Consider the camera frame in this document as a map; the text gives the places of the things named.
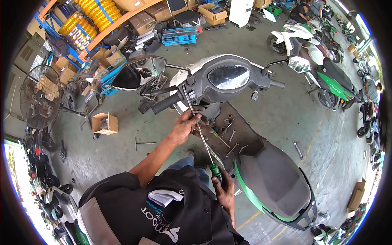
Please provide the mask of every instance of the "chair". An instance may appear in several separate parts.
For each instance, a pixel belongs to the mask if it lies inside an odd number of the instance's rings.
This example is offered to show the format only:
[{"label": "chair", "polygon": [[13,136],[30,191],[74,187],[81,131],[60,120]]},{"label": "chair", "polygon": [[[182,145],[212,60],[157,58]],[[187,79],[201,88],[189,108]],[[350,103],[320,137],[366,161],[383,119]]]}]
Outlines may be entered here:
[{"label": "chair", "polygon": [[[195,11],[189,10],[185,0],[166,0],[166,2],[169,6],[170,14],[174,18],[174,25],[176,25],[176,22],[178,22],[181,27],[183,27],[183,24],[189,22],[200,25],[200,14]],[[186,11],[173,15],[173,11],[182,10],[184,7],[187,8]]]}]

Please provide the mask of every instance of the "rubber grip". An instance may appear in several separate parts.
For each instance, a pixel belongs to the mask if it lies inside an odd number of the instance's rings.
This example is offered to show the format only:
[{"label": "rubber grip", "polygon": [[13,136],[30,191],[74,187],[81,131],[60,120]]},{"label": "rubber grip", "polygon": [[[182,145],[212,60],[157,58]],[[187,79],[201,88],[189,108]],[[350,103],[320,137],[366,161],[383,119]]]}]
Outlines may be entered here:
[{"label": "rubber grip", "polygon": [[275,80],[271,79],[271,86],[284,89],[286,85],[284,83],[282,83],[282,82],[278,82],[278,81],[275,81]]},{"label": "rubber grip", "polygon": [[160,113],[161,111],[163,111],[164,109],[168,108],[171,105],[174,105],[175,103],[179,102],[180,96],[178,95],[178,92],[165,98],[162,101],[159,101],[158,103],[156,103],[155,105],[153,105],[152,111],[154,112],[155,115],[157,115],[158,113]]}]

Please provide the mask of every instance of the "mechanic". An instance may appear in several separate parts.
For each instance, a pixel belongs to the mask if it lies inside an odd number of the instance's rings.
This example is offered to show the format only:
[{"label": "mechanic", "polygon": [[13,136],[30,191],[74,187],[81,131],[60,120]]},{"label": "mechanic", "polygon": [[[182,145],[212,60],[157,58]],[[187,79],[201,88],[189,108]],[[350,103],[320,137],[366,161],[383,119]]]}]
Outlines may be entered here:
[{"label": "mechanic", "polygon": [[309,6],[305,3],[297,5],[291,11],[289,18],[301,24],[307,24],[309,17],[306,17],[306,12],[309,11]]},{"label": "mechanic", "polygon": [[[200,118],[186,110],[138,165],[86,190],[77,216],[90,244],[249,244],[236,232],[234,183],[225,170],[222,184],[212,178],[216,197],[205,170],[193,167],[193,151],[155,176],[189,135],[200,137],[193,129]],[[213,133],[206,124],[203,131]]]},{"label": "mechanic", "polygon": [[346,102],[346,105],[342,107],[343,112],[345,112],[348,108],[350,108],[355,102],[363,103],[363,102],[373,102],[378,99],[378,92],[383,89],[383,86],[379,82],[377,85],[374,84],[373,80],[367,80],[365,83],[365,88],[359,91],[359,96],[361,97],[361,101],[354,100],[354,97]]},{"label": "mechanic", "polygon": [[325,0],[312,0],[312,4],[308,4],[310,7],[310,11],[312,11],[314,15],[317,15],[319,17],[323,16],[323,8],[324,5],[327,4]]}]

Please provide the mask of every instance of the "workshop floor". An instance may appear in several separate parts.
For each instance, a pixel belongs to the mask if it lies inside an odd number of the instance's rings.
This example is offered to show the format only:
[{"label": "workshop floor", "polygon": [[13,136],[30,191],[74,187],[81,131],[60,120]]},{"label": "workshop floor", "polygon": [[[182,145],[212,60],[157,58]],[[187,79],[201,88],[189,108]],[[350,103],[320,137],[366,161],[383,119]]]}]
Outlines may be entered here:
[{"label": "workshop floor", "polygon": [[[252,24],[256,28],[254,31],[226,23],[228,29],[204,31],[198,35],[197,43],[188,51],[179,45],[162,46],[154,54],[177,65],[187,65],[220,53],[237,54],[263,66],[282,59],[268,50],[266,38],[271,31],[281,30],[286,18],[282,15],[282,19],[278,18],[270,26],[270,21],[257,15],[267,24]],[[335,36],[346,50],[339,65],[360,89],[361,81],[356,75],[358,68],[352,62],[354,56],[347,51],[348,42],[340,33]],[[362,124],[359,106],[353,105],[346,113],[341,109],[328,110],[319,103],[317,92],[311,94],[314,102],[306,94],[310,88],[303,75],[286,65],[275,65],[270,69],[276,73],[275,80],[286,83],[285,89],[272,87],[260,93],[256,102],[251,100],[252,91],[249,89],[230,103],[256,132],[281,148],[304,170],[315,192],[319,211],[328,210],[331,218],[327,224],[339,227],[346,219],[346,206],[353,187],[362,177],[366,178],[368,168],[368,160],[363,157],[365,150],[369,155],[368,145],[365,139],[356,136]],[[171,79],[176,72],[167,69],[165,75]],[[135,137],[140,142],[160,142],[171,130],[178,118],[177,112],[165,110],[154,115],[150,110],[142,115],[137,109],[139,100],[135,93],[125,91],[107,97],[95,114],[109,112],[118,117],[119,133],[102,135],[98,140],[93,140],[87,124],[81,130],[81,117],[60,113],[52,134],[54,140],[64,140],[68,157],[62,163],[55,155],[53,166],[62,184],[72,183],[72,178],[76,180],[72,193],[76,201],[89,186],[113,174],[128,171],[154,149],[154,145],[141,145],[135,151]],[[304,155],[302,160],[293,142],[298,142]],[[190,137],[177,147],[158,174],[192,147],[201,149],[201,140]],[[312,243],[309,232],[298,232],[275,223],[260,213],[243,193],[236,196],[236,223],[238,232],[250,244]]]}]

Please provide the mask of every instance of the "shirt logo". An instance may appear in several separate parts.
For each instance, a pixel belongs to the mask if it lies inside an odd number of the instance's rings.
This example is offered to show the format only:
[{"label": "shirt logo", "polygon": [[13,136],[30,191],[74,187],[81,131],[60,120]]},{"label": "shirt logo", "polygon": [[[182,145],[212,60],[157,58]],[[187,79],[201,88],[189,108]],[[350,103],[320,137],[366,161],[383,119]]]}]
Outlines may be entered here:
[{"label": "shirt logo", "polygon": [[178,235],[177,232],[179,232],[180,228],[171,228],[170,231],[168,231],[170,227],[170,223],[165,223],[166,220],[163,219],[163,215],[158,213],[156,217],[154,218],[154,215],[151,214],[150,212],[146,212],[147,208],[145,207],[144,209],[140,209],[142,213],[146,216],[147,219],[152,220],[152,225],[155,227],[155,230],[158,231],[159,233],[164,233],[170,237],[170,239],[176,243],[178,241]]}]

